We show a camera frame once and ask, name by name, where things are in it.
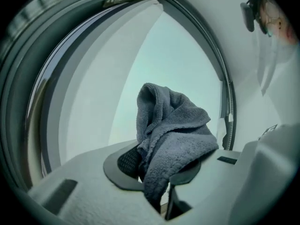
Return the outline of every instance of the black mesh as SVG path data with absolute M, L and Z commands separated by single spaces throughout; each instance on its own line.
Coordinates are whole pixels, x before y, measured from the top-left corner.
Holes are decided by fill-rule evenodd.
M 118 168 L 126 175 L 137 179 L 141 160 L 141 155 L 137 152 L 136 147 L 134 147 L 119 157 Z

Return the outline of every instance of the towel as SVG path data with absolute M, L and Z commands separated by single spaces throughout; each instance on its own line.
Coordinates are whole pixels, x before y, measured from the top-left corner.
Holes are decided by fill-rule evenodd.
M 136 130 L 142 156 L 139 175 L 144 195 L 154 208 L 169 178 L 202 155 L 218 149 L 206 124 L 206 111 L 184 94 L 146 83 L 137 97 Z

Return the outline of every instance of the gray towel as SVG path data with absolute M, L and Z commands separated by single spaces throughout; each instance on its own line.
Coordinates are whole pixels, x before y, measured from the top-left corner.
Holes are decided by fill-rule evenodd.
M 145 197 L 157 209 L 169 178 L 218 145 L 206 126 L 208 114 L 184 94 L 146 83 L 137 107 L 140 177 Z

